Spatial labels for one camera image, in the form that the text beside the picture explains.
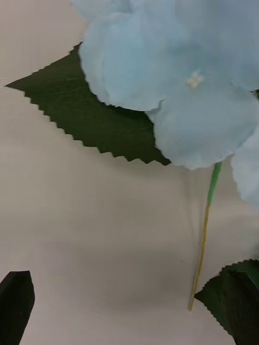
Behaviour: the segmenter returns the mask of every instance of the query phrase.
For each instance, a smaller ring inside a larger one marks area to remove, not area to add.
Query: light blue flower
[[[87,13],[89,1],[80,1]],[[197,13],[196,0],[181,1],[190,5],[189,25],[188,7],[181,8],[178,0],[128,0],[128,7],[123,0],[107,1],[107,11],[91,14],[79,50],[81,66],[100,101],[147,113],[156,146],[174,164],[208,167],[236,152],[238,182],[242,145],[259,127],[259,102],[244,85],[243,72],[251,80],[242,69],[242,52],[231,66],[232,52],[240,52],[237,42],[224,51],[231,37],[221,42],[204,22],[191,19],[192,13],[204,19],[207,12],[199,11],[206,9],[206,0],[197,0]]]
[[[258,0],[176,0],[175,11],[196,42],[224,56],[234,85],[259,88]]]

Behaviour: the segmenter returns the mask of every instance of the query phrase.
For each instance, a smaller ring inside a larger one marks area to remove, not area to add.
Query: flower stem
[[[194,303],[194,297],[197,290],[197,285],[199,281],[199,277],[201,274],[202,269],[202,263],[203,263],[203,257],[205,252],[205,243],[206,243],[206,237],[207,237],[207,227],[208,227],[208,218],[209,218],[209,209],[210,205],[212,203],[212,197],[213,193],[217,184],[217,179],[219,177],[219,173],[222,167],[222,162],[216,163],[213,173],[212,173],[212,179],[210,180],[210,186],[209,186],[209,192],[207,197],[207,205],[205,209],[205,215],[203,220],[203,229],[202,229],[202,242],[201,242],[201,250],[200,250],[200,258],[197,266],[197,271],[194,276],[193,285],[192,285],[192,293],[190,295],[190,302],[188,306],[188,310],[191,312],[193,309],[193,303]]]

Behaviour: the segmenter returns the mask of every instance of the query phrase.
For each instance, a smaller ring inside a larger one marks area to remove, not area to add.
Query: dark green leaf
[[[89,90],[78,47],[68,56],[8,85],[25,92],[51,121],[85,146],[114,157],[169,164],[154,146],[153,124],[142,112],[107,107]]]
[[[238,345],[259,342],[259,262],[226,266],[195,296]]]
[[[35,302],[29,271],[10,272],[0,283],[0,344],[18,345]]]

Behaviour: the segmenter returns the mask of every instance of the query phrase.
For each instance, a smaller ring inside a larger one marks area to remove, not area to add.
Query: light blue petal
[[[181,71],[181,58],[174,63]],[[160,109],[152,111],[156,146],[175,165],[189,169],[208,167],[235,152],[259,116],[251,93],[225,83],[215,64],[214,70],[205,61],[200,67],[204,81],[196,89],[186,85],[188,77],[179,80]]]
[[[79,48],[81,67],[89,87],[98,99],[110,105],[109,97],[104,89],[103,60],[105,50],[105,32],[109,27],[107,18],[95,21],[85,33],[84,40]]]
[[[231,163],[242,199],[259,206],[259,126],[236,151]]]
[[[174,71],[173,55],[185,50],[187,63],[193,57],[171,1],[148,0],[136,9],[133,14],[96,19],[85,35],[80,58],[91,90],[101,101],[148,111],[166,97],[174,74],[181,78]]]
[[[132,0],[70,0],[87,21],[93,21],[97,16],[109,15],[114,12],[131,12]]]
[[[259,1],[176,1],[179,20],[231,70],[234,85],[259,88]]]

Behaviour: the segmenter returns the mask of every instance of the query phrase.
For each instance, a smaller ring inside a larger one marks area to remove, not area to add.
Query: white stamen
[[[203,81],[204,77],[200,75],[200,71],[195,71],[187,80],[186,84],[195,90]]]

